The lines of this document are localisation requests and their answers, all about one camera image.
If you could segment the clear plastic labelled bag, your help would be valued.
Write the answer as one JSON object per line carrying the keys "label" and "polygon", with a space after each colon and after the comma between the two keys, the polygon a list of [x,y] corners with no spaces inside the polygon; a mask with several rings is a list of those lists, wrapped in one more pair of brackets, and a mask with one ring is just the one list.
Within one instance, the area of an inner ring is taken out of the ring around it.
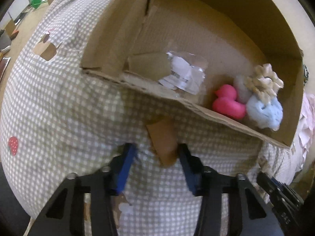
{"label": "clear plastic labelled bag", "polygon": [[206,78],[208,61],[198,55],[187,52],[167,52],[170,62],[170,74],[158,82],[171,90],[182,90],[192,95],[199,94]]}

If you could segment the brown cardboard tube piece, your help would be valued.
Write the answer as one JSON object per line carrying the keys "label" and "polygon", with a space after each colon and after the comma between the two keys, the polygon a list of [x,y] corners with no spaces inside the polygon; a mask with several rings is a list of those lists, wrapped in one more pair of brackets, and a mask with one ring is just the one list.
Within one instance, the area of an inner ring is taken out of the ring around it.
{"label": "brown cardboard tube piece", "polygon": [[172,166],[177,160],[177,135],[173,120],[163,118],[159,122],[146,125],[153,148],[163,167]]}

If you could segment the open cardboard box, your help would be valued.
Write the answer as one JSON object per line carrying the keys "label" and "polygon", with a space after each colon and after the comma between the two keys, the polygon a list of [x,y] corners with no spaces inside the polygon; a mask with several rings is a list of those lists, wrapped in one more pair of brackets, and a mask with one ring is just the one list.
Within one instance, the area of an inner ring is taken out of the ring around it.
{"label": "open cardboard box", "polygon": [[[161,63],[168,51],[205,60],[199,97],[158,83],[168,72]],[[263,63],[284,82],[279,130],[247,126],[210,110],[218,87]],[[302,105],[303,53],[272,0],[110,0],[83,50],[81,68],[277,146],[293,142]]]}

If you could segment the checkered dog print bedsheet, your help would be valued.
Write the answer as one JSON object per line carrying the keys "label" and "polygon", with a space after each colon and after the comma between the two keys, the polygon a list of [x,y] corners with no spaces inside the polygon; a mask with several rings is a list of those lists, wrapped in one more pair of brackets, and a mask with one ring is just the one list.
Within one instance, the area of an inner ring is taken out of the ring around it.
{"label": "checkered dog print bedsheet", "polygon": [[126,142],[138,146],[124,191],[132,212],[120,235],[192,235],[201,199],[179,162],[163,167],[146,125],[173,120],[177,141],[226,175],[254,180],[261,151],[280,147],[207,120],[182,104],[87,73],[81,58],[110,0],[54,0],[8,77],[1,110],[1,159],[24,210],[37,217],[69,173],[95,172]]}

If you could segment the pink rubber duck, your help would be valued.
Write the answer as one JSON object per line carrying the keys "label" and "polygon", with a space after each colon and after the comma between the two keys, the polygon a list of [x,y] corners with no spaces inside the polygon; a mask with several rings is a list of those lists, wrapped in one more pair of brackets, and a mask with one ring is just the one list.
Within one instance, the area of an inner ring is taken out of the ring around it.
{"label": "pink rubber duck", "polygon": [[236,101],[237,91],[232,85],[222,85],[216,92],[217,98],[212,103],[212,110],[235,120],[242,120],[246,115],[246,106]]}

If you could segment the pink white crumpled cloth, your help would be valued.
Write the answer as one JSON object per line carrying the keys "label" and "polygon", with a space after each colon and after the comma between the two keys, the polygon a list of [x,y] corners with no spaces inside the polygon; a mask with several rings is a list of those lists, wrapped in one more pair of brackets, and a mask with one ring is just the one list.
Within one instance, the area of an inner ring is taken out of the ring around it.
{"label": "pink white crumpled cloth", "polygon": [[298,140],[302,148],[302,161],[299,170],[302,170],[314,138],[314,95],[303,93],[301,113],[298,122]]}

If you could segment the green dustpan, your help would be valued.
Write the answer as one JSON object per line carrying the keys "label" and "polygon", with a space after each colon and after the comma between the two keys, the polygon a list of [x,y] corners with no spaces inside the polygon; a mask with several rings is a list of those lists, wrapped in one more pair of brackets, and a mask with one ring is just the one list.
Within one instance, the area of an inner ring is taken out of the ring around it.
{"label": "green dustpan", "polygon": [[38,9],[40,5],[48,3],[48,0],[31,0],[31,7],[34,9]]}

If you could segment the light blue fluffy cloth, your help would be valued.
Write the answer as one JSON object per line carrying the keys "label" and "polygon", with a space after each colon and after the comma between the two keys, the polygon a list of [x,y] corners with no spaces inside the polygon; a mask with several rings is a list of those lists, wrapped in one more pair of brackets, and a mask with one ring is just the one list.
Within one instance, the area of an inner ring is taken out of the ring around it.
{"label": "light blue fluffy cloth", "polygon": [[269,128],[277,131],[283,120],[283,107],[277,97],[273,98],[270,103],[264,104],[255,95],[252,95],[246,104],[248,118],[256,123],[260,129]]}

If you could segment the beige scrunchie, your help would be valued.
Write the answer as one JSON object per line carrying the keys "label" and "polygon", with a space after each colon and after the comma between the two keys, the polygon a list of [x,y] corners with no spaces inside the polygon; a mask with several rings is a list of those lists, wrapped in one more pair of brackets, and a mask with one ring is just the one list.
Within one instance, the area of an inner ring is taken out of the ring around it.
{"label": "beige scrunchie", "polygon": [[246,77],[245,86],[252,91],[264,104],[268,105],[277,97],[280,89],[284,88],[284,82],[273,71],[272,65],[266,63],[257,65],[252,76]]}

